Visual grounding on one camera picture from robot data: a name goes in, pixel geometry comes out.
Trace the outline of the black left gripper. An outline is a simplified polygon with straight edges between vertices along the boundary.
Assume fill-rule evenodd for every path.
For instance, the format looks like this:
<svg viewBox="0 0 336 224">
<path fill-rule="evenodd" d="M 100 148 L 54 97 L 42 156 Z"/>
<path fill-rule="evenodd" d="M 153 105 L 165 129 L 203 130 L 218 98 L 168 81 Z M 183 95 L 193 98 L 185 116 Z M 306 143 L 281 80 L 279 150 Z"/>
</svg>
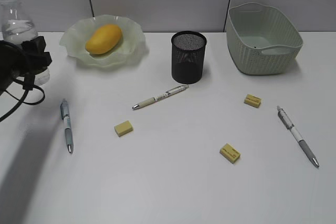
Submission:
<svg viewBox="0 0 336 224">
<path fill-rule="evenodd" d="M 52 63 L 45 51 L 44 36 L 23 41 L 21 47 L 1 40 L 1 94 L 12 84 L 13 78 L 31 72 L 40 74 Z"/>
</svg>

